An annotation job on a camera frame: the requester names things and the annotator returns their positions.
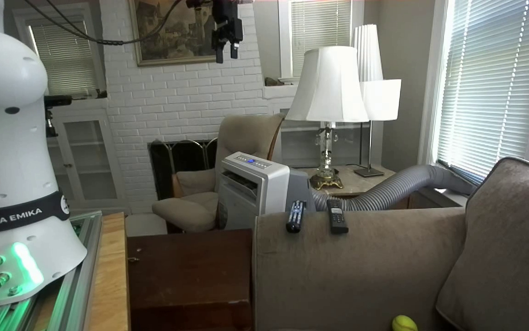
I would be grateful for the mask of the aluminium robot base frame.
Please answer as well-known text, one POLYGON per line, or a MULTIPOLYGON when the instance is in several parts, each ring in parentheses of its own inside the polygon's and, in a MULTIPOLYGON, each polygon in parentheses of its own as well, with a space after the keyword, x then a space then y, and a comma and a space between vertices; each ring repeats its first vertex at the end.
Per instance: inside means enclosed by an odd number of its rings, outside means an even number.
POLYGON ((84 331, 102 215, 0 232, 0 331, 84 331))

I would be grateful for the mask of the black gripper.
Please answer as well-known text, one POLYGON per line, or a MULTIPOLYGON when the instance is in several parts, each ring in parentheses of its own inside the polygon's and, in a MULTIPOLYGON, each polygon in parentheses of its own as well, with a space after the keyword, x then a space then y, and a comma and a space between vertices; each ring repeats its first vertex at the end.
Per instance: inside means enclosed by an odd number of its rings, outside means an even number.
POLYGON ((242 40, 242 20, 237 16, 238 0, 213 0, 211 15, 215 29, 211 33, 211 48, 218 62, 224 61, 222 50, 229 46, 229 57, 238 55, 238 44, 242 40))

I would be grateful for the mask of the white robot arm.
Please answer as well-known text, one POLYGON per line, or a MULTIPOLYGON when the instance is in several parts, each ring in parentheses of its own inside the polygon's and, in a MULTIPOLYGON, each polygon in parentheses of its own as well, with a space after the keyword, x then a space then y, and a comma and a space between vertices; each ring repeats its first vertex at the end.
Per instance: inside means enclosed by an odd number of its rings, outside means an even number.
POLYGON ((88 255, 47 152, 46 90, 38 55, 3 31, 0 0, 0 305, 35 296, 88 255))

